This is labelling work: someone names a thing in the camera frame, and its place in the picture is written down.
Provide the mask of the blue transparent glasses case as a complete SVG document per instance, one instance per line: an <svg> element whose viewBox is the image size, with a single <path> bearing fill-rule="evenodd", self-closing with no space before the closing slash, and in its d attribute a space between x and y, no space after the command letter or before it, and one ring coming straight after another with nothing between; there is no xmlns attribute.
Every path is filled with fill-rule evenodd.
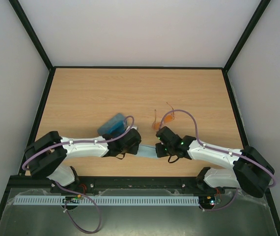
<svg viewBox="0 0 280 236"><path fill-rule="evenodd" d="M116 121L115 123L113 123L109 129L108 129L108 133L114 136L119 136L122 133L124 133L126 130L126 121L123 120L119 120Z"/></svg>

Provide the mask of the orange sunglasses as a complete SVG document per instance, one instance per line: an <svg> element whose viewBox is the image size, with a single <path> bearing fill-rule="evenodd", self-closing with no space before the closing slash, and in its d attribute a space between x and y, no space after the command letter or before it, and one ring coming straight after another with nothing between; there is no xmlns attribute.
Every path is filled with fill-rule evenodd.
<svg viewBox="0 0 280 236"><path fill-rule="evenodd" d="M166 123L172 122L175 120L175 112L171 112L165 116L162 122L157 121L157 110L154 110L154 121L152 122L152 129L158 131L160 127L163 127Z"/></svg>

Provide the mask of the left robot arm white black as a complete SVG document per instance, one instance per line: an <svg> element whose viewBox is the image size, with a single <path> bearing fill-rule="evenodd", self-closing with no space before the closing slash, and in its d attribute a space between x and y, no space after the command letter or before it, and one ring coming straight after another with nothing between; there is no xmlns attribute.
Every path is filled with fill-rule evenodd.
<svg viewBox="0 0 280 236"><path fill-rule="evenodd" d="M128 128L125 133L110 138L108 135L88 139L62 137L51 131L25 149L26 161L22 169L29 171L34 179L48 178L61 186L76 181L75 170L63 164L70 158L118 157L127 153L135 155L141 143L140 133Z"/></svg>

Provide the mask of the green glasses case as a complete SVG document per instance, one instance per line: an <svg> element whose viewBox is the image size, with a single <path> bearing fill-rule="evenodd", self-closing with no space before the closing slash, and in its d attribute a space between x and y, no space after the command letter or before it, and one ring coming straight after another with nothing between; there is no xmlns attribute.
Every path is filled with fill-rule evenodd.
<svg viewBox="0 0 280 236"><path fill-rule="evenodd" d="M119 120L125 121L125 116L124 116L122 113L117 113L117 114L114 115L112 118L110 118L108 121L106 121L103 125L101 125L101 126L98 128L98 130L97 130L98 134L99 134L100 136L105 135L105 134L110 135L110 134L108 133L109 127L110 127L113 123L115 123L116 121L119 121Z"/></svg>

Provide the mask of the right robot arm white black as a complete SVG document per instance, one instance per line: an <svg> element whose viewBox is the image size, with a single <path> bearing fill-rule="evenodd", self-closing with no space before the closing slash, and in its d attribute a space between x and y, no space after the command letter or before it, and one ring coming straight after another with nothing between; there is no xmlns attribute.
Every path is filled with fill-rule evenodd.
<svg viewBox="0 0 280 236"><path fill-rule="evenodd" d="M156 144L157 157L201 160L219 166L209 168L203 177L197 180L201 192L209 192L216 187L241 188L247 194L262 198L269 187L274 168L253 147L230 149L210 145L193 136L184 136L163 127L156 133L159 143Z"/></svg>

